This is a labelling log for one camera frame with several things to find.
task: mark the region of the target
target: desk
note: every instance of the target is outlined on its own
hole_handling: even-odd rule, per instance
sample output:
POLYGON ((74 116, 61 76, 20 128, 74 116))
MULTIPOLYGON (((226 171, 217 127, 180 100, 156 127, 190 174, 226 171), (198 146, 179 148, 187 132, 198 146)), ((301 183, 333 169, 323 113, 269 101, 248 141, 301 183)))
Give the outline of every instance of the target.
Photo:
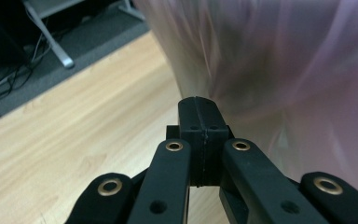
MULTIPOLYGON (((180 94, 151 34, 0 119, 0 223, 63 223, 92 179, 148 167, 180 94)), ((227 223, 218 188, 192 189, 189 223, 227 223)))

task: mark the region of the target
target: pink translucent plastic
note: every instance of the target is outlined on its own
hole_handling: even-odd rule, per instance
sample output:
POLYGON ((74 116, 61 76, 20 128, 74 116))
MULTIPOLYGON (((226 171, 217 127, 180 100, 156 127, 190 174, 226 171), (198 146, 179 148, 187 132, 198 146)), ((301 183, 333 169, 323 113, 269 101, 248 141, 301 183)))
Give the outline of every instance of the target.
POLYGON ((358 1, 137 0, 183 97, 214 100, 281 171, 358 189, 358 1))

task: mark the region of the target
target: translucent plastic bag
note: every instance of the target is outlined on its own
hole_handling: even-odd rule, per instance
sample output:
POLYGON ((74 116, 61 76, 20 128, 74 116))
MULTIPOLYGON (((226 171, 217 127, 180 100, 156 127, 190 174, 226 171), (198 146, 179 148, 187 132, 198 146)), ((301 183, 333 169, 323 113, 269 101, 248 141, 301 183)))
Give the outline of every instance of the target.
POLYGON ((137 0, 183 97, 216 101, 284 174, 358 189, 358 1, 137 0))

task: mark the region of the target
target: wooden table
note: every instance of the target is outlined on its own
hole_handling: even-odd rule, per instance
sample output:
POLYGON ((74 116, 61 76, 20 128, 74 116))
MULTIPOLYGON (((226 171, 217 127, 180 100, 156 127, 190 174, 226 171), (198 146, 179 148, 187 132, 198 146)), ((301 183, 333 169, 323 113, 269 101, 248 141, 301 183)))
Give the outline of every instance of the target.
MULTIPOLYGON (((146 168, 181 99, 151 34, 0 119, 0 223, 63 223, 92 179, 146 168)), ((227 223, 217 188, 189 223, 227 223)))

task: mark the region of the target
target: wood grain surface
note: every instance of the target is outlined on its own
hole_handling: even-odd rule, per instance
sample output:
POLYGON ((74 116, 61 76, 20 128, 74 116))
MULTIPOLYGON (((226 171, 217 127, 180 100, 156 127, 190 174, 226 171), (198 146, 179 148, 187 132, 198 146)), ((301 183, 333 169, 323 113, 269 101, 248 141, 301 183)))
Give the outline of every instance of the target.
MULTIPOLYGON (((148 167, 181 97, 152 34, 0 119, 0 223, 63 223, 95 177, 148 167)), ((217 188, 188 223, 227 223, 217 188)))

